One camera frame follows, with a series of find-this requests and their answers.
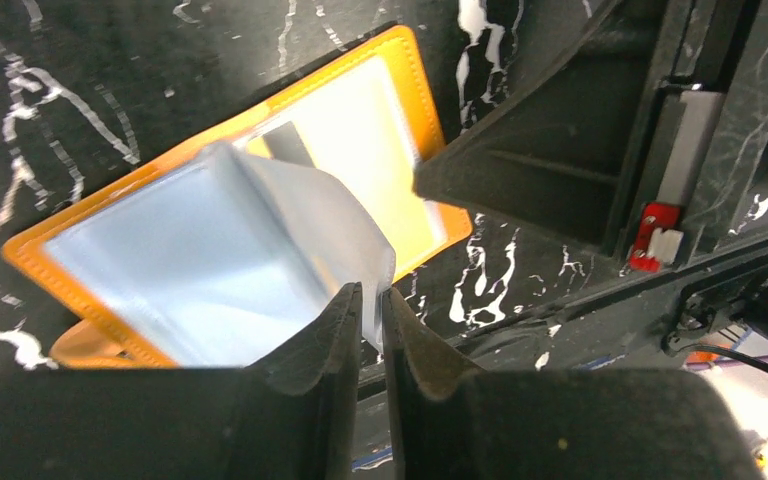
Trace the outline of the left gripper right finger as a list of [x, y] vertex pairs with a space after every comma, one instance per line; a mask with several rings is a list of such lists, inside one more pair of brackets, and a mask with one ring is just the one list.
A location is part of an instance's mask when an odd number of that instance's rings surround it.
[[400, 479], [757, 479], [720, 395], [676, 370], [488, 371], [381, 299]]

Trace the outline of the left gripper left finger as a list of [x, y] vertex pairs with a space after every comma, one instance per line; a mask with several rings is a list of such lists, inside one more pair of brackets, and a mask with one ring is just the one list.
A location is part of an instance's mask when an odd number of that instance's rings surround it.
[[362, 289], [247, 367], [29, 373], [0, 388], [0, 479], [345, 479]]

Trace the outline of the orange card holder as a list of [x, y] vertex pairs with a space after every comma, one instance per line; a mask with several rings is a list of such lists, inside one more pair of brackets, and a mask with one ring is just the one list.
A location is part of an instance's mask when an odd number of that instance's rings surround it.
[[[8, 240], [4, 259], [79, 317], [51, 356], [76, 369], [247, 366], [347, 284], [362, 289], [359, 338], [380, 348], [380, 298], [404, 276], [375, 220], [329, 173], [237, 144], [373, 57], [419, 151], [415, 193], [444, 138], [416, 37], [394, 26]], [[429, 260], [471, 224], [463, 209], [426, 201], [446, 234]]]

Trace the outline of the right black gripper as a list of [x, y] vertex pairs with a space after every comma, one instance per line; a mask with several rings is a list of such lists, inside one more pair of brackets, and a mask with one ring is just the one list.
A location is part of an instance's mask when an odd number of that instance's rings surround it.
[[714, 252], [768, 145], [768, 1], [530, 1], [520, 36], [510, 93], [416, 191], [609, 255], [655, 89], [621, 250], [641, 272]]

